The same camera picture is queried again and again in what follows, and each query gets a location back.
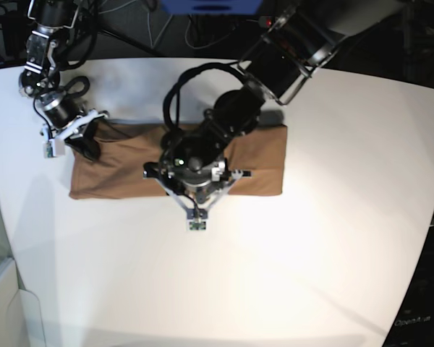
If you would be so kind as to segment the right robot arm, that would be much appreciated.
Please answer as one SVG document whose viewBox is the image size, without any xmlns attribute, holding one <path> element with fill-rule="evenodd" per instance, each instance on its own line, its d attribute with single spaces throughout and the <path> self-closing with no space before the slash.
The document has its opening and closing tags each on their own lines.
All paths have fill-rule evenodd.
<svg viewBox="0 0 434 347">
<path fill-rule="evenodd" d="M 27 16 L 35 28 L 26 43 L 19 89 L 31 99 L 43 122 L 43 154 L 57 158 L 69 147 L 97 161 L 101 148 L 95 133 L 108 113 L 86 106 L 88 77 L 76 76 L 63 83 L 61 73 L 80 68 L 95 48 L 98 6 L 84 1 L 32 1 Z"/>
</svg>

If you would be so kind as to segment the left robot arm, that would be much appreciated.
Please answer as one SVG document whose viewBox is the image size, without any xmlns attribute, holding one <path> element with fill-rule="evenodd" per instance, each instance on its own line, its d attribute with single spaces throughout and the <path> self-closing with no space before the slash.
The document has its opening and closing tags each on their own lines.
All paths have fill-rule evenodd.
<svg viewBox="0 0 434 347">
<path fill-rule="evenodd" d="M 145 178 L 155 179 L 183 208 L 189 230 L 205 230 L 209 210 L 238 181 L 252 175 L 230 169 L 224 150 L 255 129 L 262 106 L 268 100 L 289 104 L 347 38 L 403 6 L 402 1 L 293 1 L 235 67 L 207 63 L 183 72 L 163 99 L 163 152 L 157 162 L 144 165 Z M 171 103 L 186 83 L 212 69 L 233 75 L 242 86 L 206 109 L 195 129 L 182 129 L 171 117 Z"/>
</svg>

